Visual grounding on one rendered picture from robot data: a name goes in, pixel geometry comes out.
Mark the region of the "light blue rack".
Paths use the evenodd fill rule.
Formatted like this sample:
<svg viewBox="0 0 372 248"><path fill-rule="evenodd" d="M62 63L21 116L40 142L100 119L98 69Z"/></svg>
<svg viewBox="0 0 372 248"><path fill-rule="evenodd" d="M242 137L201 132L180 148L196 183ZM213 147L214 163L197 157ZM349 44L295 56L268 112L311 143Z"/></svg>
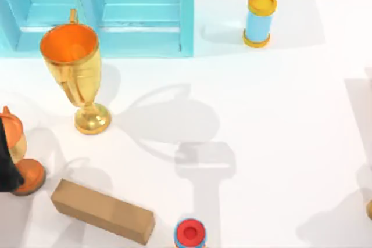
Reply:
<svg viewBox="0 0 372 248"><path fill-rule="evenodd" d="M71 9L99 35L103 57L191 57L194 0L0 0L0 57L37 57Z"/></svg>

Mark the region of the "gold trophy cup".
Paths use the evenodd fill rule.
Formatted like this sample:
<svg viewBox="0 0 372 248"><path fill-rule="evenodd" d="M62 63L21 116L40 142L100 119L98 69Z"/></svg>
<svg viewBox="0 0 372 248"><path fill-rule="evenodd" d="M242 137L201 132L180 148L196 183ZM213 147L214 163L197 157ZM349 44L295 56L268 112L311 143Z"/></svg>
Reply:
<svg viewBox="0 0 372 248"><path fill-rule="evenodd" d="M70 9L69 22L47 31L40 52L55 81L78 110L74 125L83 134L96 135L111 123L110 111L95 103L101 84L101 56L97 33L78 22Z"/></svg>

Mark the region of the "blue and yellow can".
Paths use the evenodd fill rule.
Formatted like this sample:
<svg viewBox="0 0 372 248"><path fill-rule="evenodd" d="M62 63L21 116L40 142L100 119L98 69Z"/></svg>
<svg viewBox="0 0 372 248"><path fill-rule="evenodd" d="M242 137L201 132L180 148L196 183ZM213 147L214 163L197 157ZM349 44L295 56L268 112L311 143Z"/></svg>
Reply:
<svg viewBox="0 0 372 248"><path fill-rule="evenodd" d="M248 0L246 27L242 33L244 43L262 48L270 40L270 26L277 8L277 0Z"/></svg>

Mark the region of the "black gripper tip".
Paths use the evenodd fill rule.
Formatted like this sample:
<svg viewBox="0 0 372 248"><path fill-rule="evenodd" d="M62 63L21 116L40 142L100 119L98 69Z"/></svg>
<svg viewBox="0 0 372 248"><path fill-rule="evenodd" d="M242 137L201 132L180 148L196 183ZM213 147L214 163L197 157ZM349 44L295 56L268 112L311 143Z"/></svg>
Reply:
<svg viewBox="0 0 372 248"><path fill-rule="evenodd" d="M14 192L23 184L24 178L11 158L3 121L0 118L0 192Z"/></svg>

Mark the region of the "brown cardboard box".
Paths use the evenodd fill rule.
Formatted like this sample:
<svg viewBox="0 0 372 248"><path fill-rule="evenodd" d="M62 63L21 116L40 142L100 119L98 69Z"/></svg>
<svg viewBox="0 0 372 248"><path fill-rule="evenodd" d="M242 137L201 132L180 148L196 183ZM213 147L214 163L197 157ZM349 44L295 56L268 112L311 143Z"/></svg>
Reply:
<svg viewBox="0 0 372 248"><path fill-rule="evenodd" d="M51 201L57 211L87 224L146 245L155 214L74 182L61 179Z"/></svg>

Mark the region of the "red capped bottle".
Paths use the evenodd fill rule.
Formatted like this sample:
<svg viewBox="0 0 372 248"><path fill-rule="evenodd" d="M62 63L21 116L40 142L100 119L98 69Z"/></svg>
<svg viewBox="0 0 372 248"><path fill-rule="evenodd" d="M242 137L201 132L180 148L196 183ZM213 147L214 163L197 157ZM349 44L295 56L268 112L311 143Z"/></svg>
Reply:
<svg viewBox="0 0 372 248"><path fill-rule="evenodd" d="M206 228L194 218L181 220L174 229L174 248L206 248Z"/></svg>

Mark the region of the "orange trophy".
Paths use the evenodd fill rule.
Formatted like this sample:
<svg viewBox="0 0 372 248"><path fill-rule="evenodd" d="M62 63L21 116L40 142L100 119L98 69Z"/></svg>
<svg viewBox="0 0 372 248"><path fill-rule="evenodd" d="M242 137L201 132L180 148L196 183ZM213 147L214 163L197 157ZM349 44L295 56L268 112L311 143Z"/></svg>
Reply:
<svg viewBox="0 0 372 248"><path fill-rule="evenodd" d="M25 158L27 141L21 120L10 112L7 106L0 113L0 120L4 125L6 143L9 149L12 163L23 177L23 183L19 184L12 194L26 196L36 192L45 182L47 172L44 166L36 159Z"/></svg>

